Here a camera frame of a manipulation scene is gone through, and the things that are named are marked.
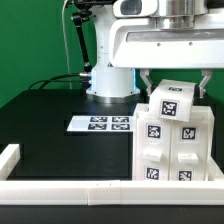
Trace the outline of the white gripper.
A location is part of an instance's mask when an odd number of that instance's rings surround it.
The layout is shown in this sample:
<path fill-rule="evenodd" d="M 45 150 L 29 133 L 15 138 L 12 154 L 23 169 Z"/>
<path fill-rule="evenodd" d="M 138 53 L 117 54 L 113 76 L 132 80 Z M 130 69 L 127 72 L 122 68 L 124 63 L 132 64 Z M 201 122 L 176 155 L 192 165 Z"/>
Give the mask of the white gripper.
<path fill-rule="evenodd" d="M 187 30 L 160 30 L 153 18 L 120 19 L 111 27 L 109 61 L 114 67 L 141 69 L 147 95 L 152 93 L 150 69 L 202 69 L 199 96 L 213 75 L 224 68 L 224 18 L 197 17 Z"/>

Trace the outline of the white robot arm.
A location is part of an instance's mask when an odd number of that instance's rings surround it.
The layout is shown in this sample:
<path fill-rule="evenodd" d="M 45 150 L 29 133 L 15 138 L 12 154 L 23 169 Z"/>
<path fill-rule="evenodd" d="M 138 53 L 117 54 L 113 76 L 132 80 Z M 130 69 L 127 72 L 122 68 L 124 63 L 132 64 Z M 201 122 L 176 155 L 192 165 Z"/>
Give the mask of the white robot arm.
<path fill-rule="evenodd" d="M 224 68 L 224 0 L 115 0 L 109 13 L 109 62 L 137 69 L 200 69 L 200 95 Z"/>

